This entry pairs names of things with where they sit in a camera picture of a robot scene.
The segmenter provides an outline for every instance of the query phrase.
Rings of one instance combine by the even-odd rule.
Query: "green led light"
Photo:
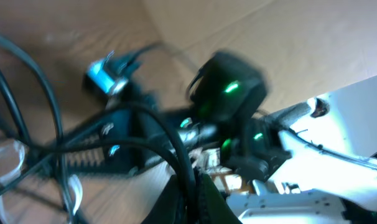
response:
[[[237,88],[238,88],[238,82],[237,82],[237,81],[232,82],[232,83],[230,83],[230,84],[227,86],[227,88],[226,88],[226,90],[225,90],[225,93],[230,93],[231,91],[233,91],[233,90],[235,90],[235,89],[237,89]]]
[[[229,148],[231,144],[231,139],[226,139],[226,141],[221,145],[221,150],[225,151]]]
[[[189,122],[190,122],[190,120],[189,120],[188,118],[184,119],[184,120],[182,121],[182,123],[180,124],[180,127],[181,127],[181,128],[184,128],[184,126],[185,126],[186,124],[188,124]]]
[[[259,138],[262,138],[262,137],[263,137],[263,134],[258,133],[258,134],[255,135],[255,137],[253,139],[258,140]]]

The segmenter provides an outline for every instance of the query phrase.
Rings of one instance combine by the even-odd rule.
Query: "cardboard surface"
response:
[[[263,68],[270,111],[377,75],[377,0],[144,2],[163,39],[198,66],[223,48]]]

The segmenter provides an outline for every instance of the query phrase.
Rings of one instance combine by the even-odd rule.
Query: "white plastic part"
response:
[[[319,190],[300,194],[231,194],[226,200],[231,211],[246,223],[349,224],[341,200]]]
[[[75,195],[75,204],[73,208],[73,214],[75,215],[82,203],[83,188],[79,178],[75,174],[68,179],[68,184]]]
[[[279,136],[284,148],[292,151],[292,159],[270,181],[297,183],[301,190],[319,189],[377,212],[377,171],[320,154],[285,131]]]

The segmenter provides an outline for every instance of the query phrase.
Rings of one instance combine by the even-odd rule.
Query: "black plastic housing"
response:
[[[212,122],[250,119],[267,95],[261,71],[229,52],[217,52],[198,75],[191,99],[199,117]]]

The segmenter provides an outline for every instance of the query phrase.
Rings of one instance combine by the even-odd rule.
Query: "white cable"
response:
[[[68,185],[72,188],[75,195],[75,204],[74,209],[72,211],[75,215],[82,203],[83,188],[79,178],[75,174],[71,175],[71,177],[68,178]]]
[[[0,158],[2,157],[9,157],[10,153],[8,153],[7,149],[9,149],[10,146],[0,147]],[[14,150],[19,155],[19,163],[12,171],[8,172],[5,175],[0,176],[0,183],[3,185],[6,185],[10,180],[16,178],[17,176],[20,176],[21,174],[21,167],[24,163],[24,158],[26,155],[26,151],[24,149],[24,146],[18,142],[14,141],[13,144]],[[3,223],[9,223],[7,213],[5,212],[4,205],[3,205],[3,199],[2,196],[0,196],[0,218],[2,219]]]

